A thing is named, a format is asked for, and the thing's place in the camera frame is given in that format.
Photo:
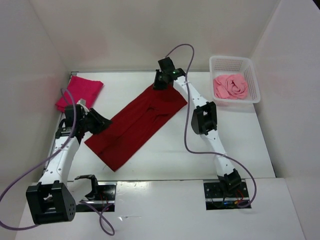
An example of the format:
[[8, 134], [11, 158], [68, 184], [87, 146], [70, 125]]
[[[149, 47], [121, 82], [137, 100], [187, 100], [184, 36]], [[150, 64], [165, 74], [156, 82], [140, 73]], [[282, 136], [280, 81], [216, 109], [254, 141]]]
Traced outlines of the dark red t shirt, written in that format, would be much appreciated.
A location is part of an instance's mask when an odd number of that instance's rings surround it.
[[172, 86], [150, 85], [112, 119], [112, 124], [85, 144], [112, 171], [120, 169], [187, 101]]

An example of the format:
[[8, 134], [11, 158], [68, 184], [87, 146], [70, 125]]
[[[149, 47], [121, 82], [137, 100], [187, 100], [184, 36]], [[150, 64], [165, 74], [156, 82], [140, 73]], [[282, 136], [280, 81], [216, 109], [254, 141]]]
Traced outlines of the magenta t shirt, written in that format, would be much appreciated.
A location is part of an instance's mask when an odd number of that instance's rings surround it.
[[[71, 93], [74, 102], [80, 99], [85, 100], [85, 106], [90, 109], [93, 107], [99, 93], [104, 84], [101, 81], [89, 80], [78, 76], [72, 76], [67, 86], [67, 90]], [[65, 107], [71, 105], [72, 101], [67, 92], [56, 102], [55, 106], [58, 111], [64, 113]]]

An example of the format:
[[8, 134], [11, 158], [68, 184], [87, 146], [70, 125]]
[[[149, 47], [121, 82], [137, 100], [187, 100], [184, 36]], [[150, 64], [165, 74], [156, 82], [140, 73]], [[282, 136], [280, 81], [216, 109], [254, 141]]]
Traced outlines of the light pink t shirt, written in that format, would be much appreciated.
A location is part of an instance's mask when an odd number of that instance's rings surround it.
[[224, 74], [213, 79], [213, 92], [219, 99], [243, 100], [248, 96], [249, 87], [242, 74]]

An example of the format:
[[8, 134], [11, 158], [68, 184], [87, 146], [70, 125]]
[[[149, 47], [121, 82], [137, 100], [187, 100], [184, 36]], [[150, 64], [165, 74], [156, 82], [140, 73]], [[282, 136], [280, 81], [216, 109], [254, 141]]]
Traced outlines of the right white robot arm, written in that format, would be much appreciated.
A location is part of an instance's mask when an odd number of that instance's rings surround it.
[[233, 161], [227, 156], [218, 132], [217, 106], [208, 101], [197, 89], [186, 81], [187, 74], [182, 68], [176, 68], [170, 57], [158, 61], [153, 88], [164, 91], [174, 87], [187, 101], [188, 109], [193, 110], [190, 126], [200, 136], [215, 155], [214, 164], [219, 180], [219, 191], [224, 197], [230, 197], [240, 187], [242, 179]]

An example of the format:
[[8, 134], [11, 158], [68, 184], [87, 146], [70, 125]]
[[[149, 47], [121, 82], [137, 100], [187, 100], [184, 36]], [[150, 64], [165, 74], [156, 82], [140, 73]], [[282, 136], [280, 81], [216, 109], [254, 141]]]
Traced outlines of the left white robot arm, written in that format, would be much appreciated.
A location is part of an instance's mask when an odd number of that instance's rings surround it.
[[82, 104], [68, 105], [65, 117], [59, 122], [53, 144], [53, 158], [37, 184], [26, 190], [26, 199], [35, 225], [70, 222], [77, 204], [94, 200], [100, 194], [95, 175], [77, 176], [68, 185], [68, 176], [74, 157], [86, 132], [93, 135], [106, 130], [112, 121], [93, 108]]

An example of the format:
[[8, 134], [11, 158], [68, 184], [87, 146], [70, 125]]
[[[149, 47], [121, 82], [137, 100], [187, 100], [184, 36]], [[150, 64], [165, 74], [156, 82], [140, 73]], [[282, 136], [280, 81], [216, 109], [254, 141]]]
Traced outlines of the white plastic basket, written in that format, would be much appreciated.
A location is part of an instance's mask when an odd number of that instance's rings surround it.
[[[252, 61], [245, 57], [214, 55], [209, 59], [210, 86], [213, 101], [218, 106], [245, 106], [261, 100], [259, 85]], [[214, 79], [220, 76], [240, 74], [247, 82], [247, 96], [244, 99], [223, 99], [215, 94]]]

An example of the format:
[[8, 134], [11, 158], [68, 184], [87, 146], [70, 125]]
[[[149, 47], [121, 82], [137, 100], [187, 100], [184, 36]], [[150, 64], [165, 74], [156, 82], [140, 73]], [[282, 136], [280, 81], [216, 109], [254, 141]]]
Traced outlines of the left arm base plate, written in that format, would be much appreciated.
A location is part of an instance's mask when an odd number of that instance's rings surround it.
[[101, 212], [106, 208], [105, 212], [115, 211], [117, 183], [110, 181], [99, 181], [97, 184], [97, 191], [94, 196], [84, 198], [83, 201], [97, 211]]

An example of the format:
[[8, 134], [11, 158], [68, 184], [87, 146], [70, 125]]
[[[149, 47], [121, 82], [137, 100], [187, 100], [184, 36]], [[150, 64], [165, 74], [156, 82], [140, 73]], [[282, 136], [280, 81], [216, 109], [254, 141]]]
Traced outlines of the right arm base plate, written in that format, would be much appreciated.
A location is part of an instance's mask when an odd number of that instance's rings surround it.
[[203, 189], [207, 211], [241, 209], [242, 205], [247, 205], [250, 201], [245, 181], [231, 193], [225, 193], [217, 180], [204, 181]]

